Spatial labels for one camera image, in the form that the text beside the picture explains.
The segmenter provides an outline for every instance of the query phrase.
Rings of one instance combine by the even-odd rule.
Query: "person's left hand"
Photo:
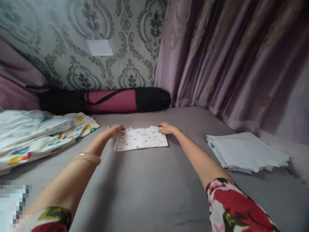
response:
[[[125,128],[123,127],[123,125],[120,124],[116,124],[110,127],[107,127],[106,131],[109,133],[110,138],[118,138],[122,135],[124,135],[124,132],[122,132],[122,130],[124,130]]]

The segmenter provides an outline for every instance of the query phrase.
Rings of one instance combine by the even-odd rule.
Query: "red floral fabric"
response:
[[[267,213],[234,182],[218,178],[206,188],[213,232],[279,232]],[[48,207],[37,214],[32,232],[68,232],[71,213],[61,207]]]
[[[279,231],[266,212],[234,182],[215,179],[208,184],[206,194],[213,231]]]

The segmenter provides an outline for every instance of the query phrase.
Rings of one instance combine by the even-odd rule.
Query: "bag strap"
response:
[[[112,92],[110,93],[109,95],[106,95],[105,97],[101,98],[100,100],[98,100],[96,103],[91,103],[89,102],[89,91],[86,93],[86,96],[87,96],[87,101],[85,102],[86,105],[98,105],[102,102],[105,102],[107,101],[108,99],[110,99],[111,97],[115,96],[117,93],[120,93],[122,91],[125,91],[125,90],[128,90],[128,89],[119,89],[119,90],[116,90],[115,92]]]

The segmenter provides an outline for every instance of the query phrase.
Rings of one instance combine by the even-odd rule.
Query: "gray bed sheet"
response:
[[[97,134],[109,125],[149,127],[168,121],[180,127],[213,158],[206,135],[235,133],[208,110],[172,108],[153,113],[93,115],[101,128],[57,154],[14,168],[0,176],[32,185],[34,199]],[[169,147],[114,152],[107,143],[80,201],[72,232],[211,231],[205,190],[172,135]],[[283,168],[252,175],[228,172],[276,222],[281,231],[309,231],[309,189]]]

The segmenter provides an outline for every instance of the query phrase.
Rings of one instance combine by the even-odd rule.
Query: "black bag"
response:
[[[171,95],[156,87],[133,88],[135,90],[137,112],[160,111],[171,105]],[[90,103],[89,91],[87,90],[62,90],[53,89],[40,95],[40,107],[44,111],[51,112],[55,115],[78,113],[91,114],[93,112],[86,109],[86,105],[97,105],[107,101],[116,94],[132,89],[119,89],[103,97],[95,103]]]

